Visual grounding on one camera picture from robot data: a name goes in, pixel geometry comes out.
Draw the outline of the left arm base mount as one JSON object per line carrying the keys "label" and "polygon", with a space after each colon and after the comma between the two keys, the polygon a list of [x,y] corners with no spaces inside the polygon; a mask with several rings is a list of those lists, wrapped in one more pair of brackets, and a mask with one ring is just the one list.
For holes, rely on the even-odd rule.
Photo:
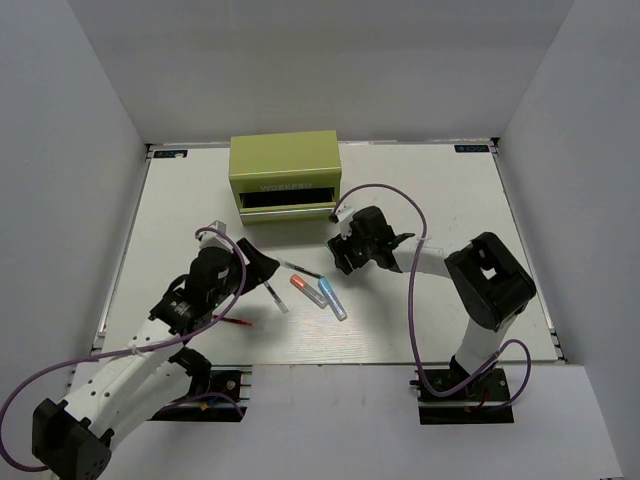
{"label": "left arm base mount", "polygon": [[171,363],[188,378],[188,390],[156,412],[150,421],[239,423],[251,393],[251,366],[213,366],[195,351],[176,354]]}

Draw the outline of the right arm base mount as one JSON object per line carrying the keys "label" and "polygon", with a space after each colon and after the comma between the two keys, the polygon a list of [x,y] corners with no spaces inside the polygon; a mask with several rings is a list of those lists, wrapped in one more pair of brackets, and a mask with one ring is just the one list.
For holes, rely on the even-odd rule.
{"label": "right arm base mount", "polygon": [[419,377],[409,382],[417,393],[421,425],[500,425],[513,424],[511,406],[502,407],[511,398],[506,374],[494,368],[471,385],[447,397],[436,397]]}

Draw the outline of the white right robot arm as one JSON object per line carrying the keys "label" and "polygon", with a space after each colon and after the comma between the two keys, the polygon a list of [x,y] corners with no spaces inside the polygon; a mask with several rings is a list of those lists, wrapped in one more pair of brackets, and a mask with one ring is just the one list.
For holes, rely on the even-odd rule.
{"label": "white right robot arm", "polygon": [[349,275],[373,261],[384,270],[410,278],[408,315],[410,343],[415,340],[415,277],[433,275],[450,280],[469,315],[462,340],[449,365],[449,382],[434,386],[421,372],[419,385],[435,398],[458,394],[472,399],[488,385],[485,371],[503,351],[502,341],[514,320],[536,296],[526,269],[493,232],[483,232],[464,248],[445,253],[424,245],[413,233],[397,234],[377,206],[361,210],[339,207],[330,215],[339,233],[327,241],[336,268]]}

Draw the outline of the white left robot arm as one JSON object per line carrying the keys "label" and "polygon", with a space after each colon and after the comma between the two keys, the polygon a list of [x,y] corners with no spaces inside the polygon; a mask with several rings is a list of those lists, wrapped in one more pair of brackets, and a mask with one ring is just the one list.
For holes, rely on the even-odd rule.
{"label": "white left robot arm", "polygon": [[32,453],[61,479],[96,479],[132,430],[172,400],[199,399],[211,387],[211,364],[188,347],[214,310],[267,282],[280,264],[247,239],[224,246],[202,233],[187,273],[150,310],[126,353],[111,358],[59,402],[42,401],[32,422]]}

